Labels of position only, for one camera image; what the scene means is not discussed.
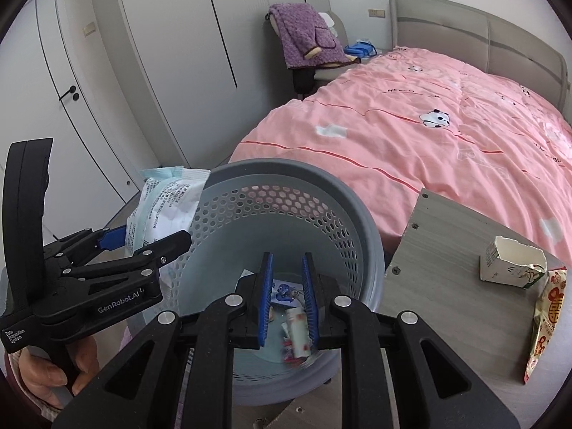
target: bed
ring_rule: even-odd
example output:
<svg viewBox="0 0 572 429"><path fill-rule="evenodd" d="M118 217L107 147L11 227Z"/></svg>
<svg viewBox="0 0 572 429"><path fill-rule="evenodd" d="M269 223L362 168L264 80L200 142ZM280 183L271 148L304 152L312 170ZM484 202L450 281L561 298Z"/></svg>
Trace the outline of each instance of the bed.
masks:
<svg viewBox="0 0 572 429"><path fill-rule="evenodd" d="M393 51L273 110L231 161L288 158L334 174L368 206L390 252L425 187L570 262L564 58L469 6L390 0L390 8Z"/></svg>

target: bed frame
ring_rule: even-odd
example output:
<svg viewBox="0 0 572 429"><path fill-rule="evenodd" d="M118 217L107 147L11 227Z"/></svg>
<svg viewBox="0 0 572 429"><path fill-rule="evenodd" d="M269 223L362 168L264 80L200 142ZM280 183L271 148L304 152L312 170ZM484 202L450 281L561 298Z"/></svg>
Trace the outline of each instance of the bed frame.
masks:
<svg viewBox="0 0 572 429"><path fill-rule="evenodd" d="M560 112L568 90L563 56L517 25L447 0L390 0L394 46L426 48L513 79Z"/></svg>

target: silver screw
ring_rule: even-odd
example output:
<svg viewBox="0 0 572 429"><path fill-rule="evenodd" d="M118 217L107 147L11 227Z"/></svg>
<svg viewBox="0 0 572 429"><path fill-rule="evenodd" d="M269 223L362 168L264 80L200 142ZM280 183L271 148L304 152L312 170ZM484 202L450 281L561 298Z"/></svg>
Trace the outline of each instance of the silver screw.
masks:
<svg viewBox="0 0 572 429"><path fill-rule="evenodd" d="M401 320L405 322L405 324L417 324L418 319L413 311L404 311L401 313Z"/></svg>
<svg viewBox="0 0 572 429"><path fill-rule="evenodd" d="M237 294L230 294L227 298L224 299L224 302L228 306L238 306L242 303L242 297Z"/></svg>
<svg viewBox="0 0 572 429"><path fill-rule="evenodd" d="M162 313L159 313L159 316L157 316L157 321L159 321L159 324L170 324L174 320L175 320L175 313L173 313L172 311L164 311Z"/></svg>
<svg viewBox="0 0 572 429"><path fill-rule="evenodd" d="M352 304L352 299L350 297L346 297L345 295L339 295L338 297L334 298L334 303L337 306L341 306L341 308L347 308Z"/></svg>

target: door handle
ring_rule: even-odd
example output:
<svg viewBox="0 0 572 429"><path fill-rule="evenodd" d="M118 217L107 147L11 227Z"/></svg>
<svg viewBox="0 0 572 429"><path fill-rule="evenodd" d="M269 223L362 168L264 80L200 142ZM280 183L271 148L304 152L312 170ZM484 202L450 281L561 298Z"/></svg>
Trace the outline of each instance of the door handle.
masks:
<svg viewBox="0 0 572 429"><path fill-rule="evenodd" d="M75 85L72 85L67 92L65 92L61 97L58 98L58 100L61 101L62 99L64 99L64 97L67 94L73 94L72 95L73 101L75 101L75 102L78 101L79 100L79 94L75 93L76 90L77 90L77 87Z"/></svg>

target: pink bedspread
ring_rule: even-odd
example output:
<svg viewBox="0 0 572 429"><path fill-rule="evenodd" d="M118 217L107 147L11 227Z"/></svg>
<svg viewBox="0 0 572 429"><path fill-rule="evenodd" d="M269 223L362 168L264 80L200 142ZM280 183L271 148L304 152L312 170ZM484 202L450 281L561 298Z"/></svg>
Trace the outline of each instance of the pink bedspread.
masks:
<svg viewBox="0 0 572 429"><path fill-rule="evenodd" d="M427 50L397 48L272 111L235 150L339 177L394 250L422 187L572 260L572 133L521 85Z"/></svg>

